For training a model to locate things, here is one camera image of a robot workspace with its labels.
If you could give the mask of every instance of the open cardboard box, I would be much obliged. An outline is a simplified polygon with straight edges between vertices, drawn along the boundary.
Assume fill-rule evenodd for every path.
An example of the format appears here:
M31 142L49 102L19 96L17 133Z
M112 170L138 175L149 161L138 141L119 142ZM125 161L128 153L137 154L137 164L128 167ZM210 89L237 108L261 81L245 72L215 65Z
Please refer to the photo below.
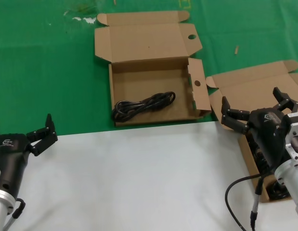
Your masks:
M209 96L211 106L221 122L222 97L226 96L232 109L253 111L259 108L269 108L277 104L273 96L274 87L287 93L292 99L298 101L298 73L291 73L298 69L298 62L293 60L279 61L263 64L222 74L207 77L207 86L218 88ZM246 136L239 139L242 155L248 167L250 175L259 171L250 151ZM262 202L270 202L265 188L275 181L275 177L269 176L264 180L264 189L261 196Z
M112 107L173 91L166 108L140 113L131 125L198 119L211 112L202 61L189 58L202 48L187 11L101 13L95 30L95 55L110 61Z

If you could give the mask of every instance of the green mat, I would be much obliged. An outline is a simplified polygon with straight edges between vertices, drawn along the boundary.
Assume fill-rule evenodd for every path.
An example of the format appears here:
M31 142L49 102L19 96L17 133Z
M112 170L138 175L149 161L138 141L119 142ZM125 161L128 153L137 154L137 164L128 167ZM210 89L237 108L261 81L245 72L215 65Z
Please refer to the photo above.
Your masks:
M107 62L94 56L101 25L73 18L180 9L196 25L206 76L298 60L298 0L0 0L0 133L40 128L47 113L59 135L116 129Z

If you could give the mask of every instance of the white table surface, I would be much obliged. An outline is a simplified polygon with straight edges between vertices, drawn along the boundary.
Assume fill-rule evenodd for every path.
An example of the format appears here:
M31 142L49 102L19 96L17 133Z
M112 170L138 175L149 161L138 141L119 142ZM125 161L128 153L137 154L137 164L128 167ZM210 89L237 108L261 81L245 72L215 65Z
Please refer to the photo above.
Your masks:
M30 156L10 230L239 231L224 202L248 175L238 136L215 122L60 136ZM250 230L251 183L229 201ZM298 230L294 203L261 204L256 230Z

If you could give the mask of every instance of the white paint stain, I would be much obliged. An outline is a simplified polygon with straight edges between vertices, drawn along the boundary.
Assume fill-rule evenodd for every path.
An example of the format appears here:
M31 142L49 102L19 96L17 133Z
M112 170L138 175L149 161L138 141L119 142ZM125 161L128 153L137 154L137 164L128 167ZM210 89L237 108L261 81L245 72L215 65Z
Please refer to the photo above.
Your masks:
M74 17L73 19L76 19L77 21L81 21L82 19L80 17ZM96 18L83 18L87 23L94 24L96 21Z
M87 23L91 23L94 24L94 22L96 21L96 18L83 18Z
M74 17L73 19L76 19L77 21L81 21L82 20L80 17Z

